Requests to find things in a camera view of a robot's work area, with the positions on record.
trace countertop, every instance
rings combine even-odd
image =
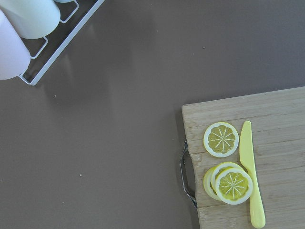
[[[198,229],[181,107],[304,86],[304,11],[106,0],[35,87],[0,82],[0,228]]]

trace drying rack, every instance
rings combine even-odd
[[[57,3],[61,10],[58,27],[41,39],[22,39],[31,54],[27,70],[19,77],[28,85],[36,85],[56,58],[105,0],[73,0]]]

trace yellow knife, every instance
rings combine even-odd
[[[265,226],[266,219],[256,178],[250,121],[245,121],[240,134],[239,159],[253,181],[253,192],[250,196],[251,223],[255,228],[262,228]]]

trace wood grain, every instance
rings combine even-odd
[[[240,134],[252,123],[257,178],[263,199],[266,229],[298,229],[305,225],[305,87],[182,107],[189,153],[195,172],[201,229],[251,229],[249,201],[232,206],[210,198],[203,175],[212,166],[240,164],[238,150],[226,158],[206,152],[203,134],[215,122],[232,124]]]

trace knife handle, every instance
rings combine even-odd
[[[253,191],[250,196],[250,215],[251,223],[255,228],[262,228],[266,224],[264,207],[261,199],[261,194],[259,192],[256,172],[254,171],[253,176],[251,176],[253,182]]]

